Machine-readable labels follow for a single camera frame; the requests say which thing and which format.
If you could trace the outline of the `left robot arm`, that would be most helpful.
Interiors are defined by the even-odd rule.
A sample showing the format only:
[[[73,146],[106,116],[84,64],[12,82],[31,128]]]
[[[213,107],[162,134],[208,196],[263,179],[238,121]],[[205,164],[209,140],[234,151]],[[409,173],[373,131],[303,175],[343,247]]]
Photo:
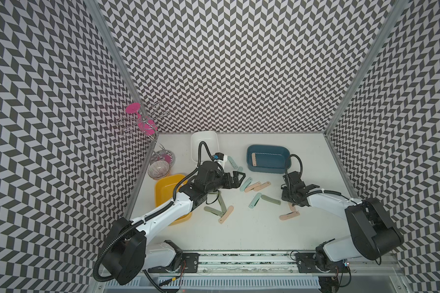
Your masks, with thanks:
[[[128,284],[143,272],[156,288],[149,269],[163,267],[175,271],[182,266],[182,250],[172,241],[153,244],[154,237],[177,219],[188,215],[207,201],[209,194],[221,189],[238,189],[245,173],[225,172],[222,162],[226,155],[208,154],[198,160],[196,168],[175,186],[172,197],[154,210],[128,220],[115,221],[94,263],[92,276],[104,283],[116,280]]]

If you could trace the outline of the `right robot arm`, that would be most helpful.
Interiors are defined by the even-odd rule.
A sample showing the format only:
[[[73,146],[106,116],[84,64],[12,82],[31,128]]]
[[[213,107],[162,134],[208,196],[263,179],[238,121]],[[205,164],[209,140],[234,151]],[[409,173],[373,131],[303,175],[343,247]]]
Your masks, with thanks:
[[[402,233],[379,199],[352,199],[316,184],[307,185],[302,176],[301,158],[290,154],[284,163],[282,200],[293,206],[317,208],[333,214],[346,221],[350,232],[315,248],[316,270],[342,272],[347,260],[360,257],[380,264],[383,255],[404,243]]]

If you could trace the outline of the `dark teal storage box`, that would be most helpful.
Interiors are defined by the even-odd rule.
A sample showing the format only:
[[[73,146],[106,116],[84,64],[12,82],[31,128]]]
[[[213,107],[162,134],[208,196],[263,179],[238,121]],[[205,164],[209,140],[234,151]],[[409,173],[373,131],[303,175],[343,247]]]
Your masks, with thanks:
[[[256,153],[257,166],[253,167],[252,153]],[[291,166],[290,151],[283,146],[250,145],[246,151],[248,169],[252,172],[284,174]]]

